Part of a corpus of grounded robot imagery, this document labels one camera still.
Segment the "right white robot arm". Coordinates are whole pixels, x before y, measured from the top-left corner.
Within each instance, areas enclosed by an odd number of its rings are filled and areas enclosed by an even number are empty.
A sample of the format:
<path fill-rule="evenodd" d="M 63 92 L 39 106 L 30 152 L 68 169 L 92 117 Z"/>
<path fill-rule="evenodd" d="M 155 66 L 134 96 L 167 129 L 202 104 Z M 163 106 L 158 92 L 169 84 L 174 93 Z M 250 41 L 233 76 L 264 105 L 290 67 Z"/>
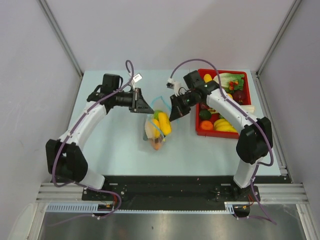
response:
<path fill-rule="evenodd" d="M 242 201 L 253 189 L 259 165 L 262 158 L 270 155 L 272 166 L 274 157 L 272 153 L 273 135 L 271 121 L 267 117 L 258 118 L 248 113 L 235 100 L 227 95 L 221 81 L 205 82 L 197 70 L 184 76 L 188 87 L 185 93 L 170 96 L 171 122 L 190 113 L 191 107 L 205 103 L 220 113 L 239 134 L 236 152 L 240 158 L 237 171 L 233 176 L 231 196 Z"/>

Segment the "yellow corn toy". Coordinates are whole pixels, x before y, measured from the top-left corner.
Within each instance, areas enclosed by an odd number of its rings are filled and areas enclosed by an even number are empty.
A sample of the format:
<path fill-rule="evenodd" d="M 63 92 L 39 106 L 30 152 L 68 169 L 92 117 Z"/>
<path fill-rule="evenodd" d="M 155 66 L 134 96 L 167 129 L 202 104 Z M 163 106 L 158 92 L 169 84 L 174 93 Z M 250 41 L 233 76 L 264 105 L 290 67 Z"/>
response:
<path fill-rule="evenodd" d="M 206 82 L 206 83 L 208 83 L 208 82 L 210 82 L 210 81 L 212 81 L 213 80 L 213 78 L 212 78 L 212 76 L 210 75 L 210 74 L 205 74 L 204 76 L 203 76 L 203 80 Z"/>

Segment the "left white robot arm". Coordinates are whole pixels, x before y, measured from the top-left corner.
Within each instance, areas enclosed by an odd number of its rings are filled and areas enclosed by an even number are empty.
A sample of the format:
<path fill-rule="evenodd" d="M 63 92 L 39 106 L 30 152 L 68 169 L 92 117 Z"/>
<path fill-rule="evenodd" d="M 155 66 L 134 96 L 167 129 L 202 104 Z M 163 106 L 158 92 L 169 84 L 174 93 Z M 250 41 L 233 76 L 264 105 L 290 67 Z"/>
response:
<path fill-rule="evenodd" d="M 90 169 L 83 148 L 98 123 L 114 107 L 125 107 L 132 113 L 154 113 L 142 90 L 135 87 L 141 79 L 141 74 L 132 74 L 129 82 L 123 83 L 119 75 L 103 75 L 102 83 L 87 97 L 85 108 L 75 124 L 57 140 L 50 139 L 45 145 L 48 172 L 53 182 L 59 177 L 92 188 L 100 200 L 110 196 L 111 188 L 105 184 L 105 177 Z"/>

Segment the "light green apple toy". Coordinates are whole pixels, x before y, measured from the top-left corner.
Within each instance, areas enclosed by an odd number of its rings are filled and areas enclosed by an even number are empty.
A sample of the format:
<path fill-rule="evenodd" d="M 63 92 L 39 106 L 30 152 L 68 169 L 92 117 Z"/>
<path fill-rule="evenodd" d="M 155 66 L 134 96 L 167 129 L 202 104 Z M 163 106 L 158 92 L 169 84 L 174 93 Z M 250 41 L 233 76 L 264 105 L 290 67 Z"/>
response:
<path fill-rule="evenodd" d="M 153 118 L 159 120 L 159 114 L 162 113 L 162 110 L 156 110 L 153 114 Z"/>

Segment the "papaya slice toy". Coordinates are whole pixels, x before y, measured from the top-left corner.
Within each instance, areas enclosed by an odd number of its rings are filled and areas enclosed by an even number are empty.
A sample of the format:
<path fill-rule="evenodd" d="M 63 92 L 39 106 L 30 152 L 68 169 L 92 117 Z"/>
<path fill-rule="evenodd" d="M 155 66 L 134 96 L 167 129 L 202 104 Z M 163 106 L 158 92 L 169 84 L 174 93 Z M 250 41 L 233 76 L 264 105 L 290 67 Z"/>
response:
<path fill-rule="evenodd" d="M 151 146 L 153 147 L 153 149 L 158 151 L 164 145 L 165 139 L 162 137 L 152 138 L 152 139 L 149 139 L 149 142 L 150 142 Z"/>

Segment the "clear blue zip bag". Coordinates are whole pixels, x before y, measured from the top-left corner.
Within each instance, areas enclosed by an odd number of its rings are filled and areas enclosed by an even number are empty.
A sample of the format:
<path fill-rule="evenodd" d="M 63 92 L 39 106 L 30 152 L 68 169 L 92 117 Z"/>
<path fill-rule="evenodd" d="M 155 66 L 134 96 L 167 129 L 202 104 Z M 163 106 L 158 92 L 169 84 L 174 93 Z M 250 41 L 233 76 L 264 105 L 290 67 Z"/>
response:
<path fill-rule="evenodd" d="M 171 104 L 163 96 L 156 97 L 151 105 L 154 113 L 147 114 L 143 125 L 143 140 L 158 151 L 178 134 L 179 120 L 170 121 Z"/>

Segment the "yellow bell pepper toy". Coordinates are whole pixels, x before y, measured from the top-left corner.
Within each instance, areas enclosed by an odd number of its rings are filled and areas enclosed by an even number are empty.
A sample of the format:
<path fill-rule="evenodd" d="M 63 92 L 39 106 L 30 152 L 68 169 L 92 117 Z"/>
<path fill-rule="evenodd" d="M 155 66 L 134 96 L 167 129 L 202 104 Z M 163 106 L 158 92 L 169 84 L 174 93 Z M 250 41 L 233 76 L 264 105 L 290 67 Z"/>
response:
<path fill-rule="evenodd" d="M 168 115 L 165 112 L 161 112 L 158 116 L 159 127 L 165 136 L 172 132 L 171 123 Z"/>

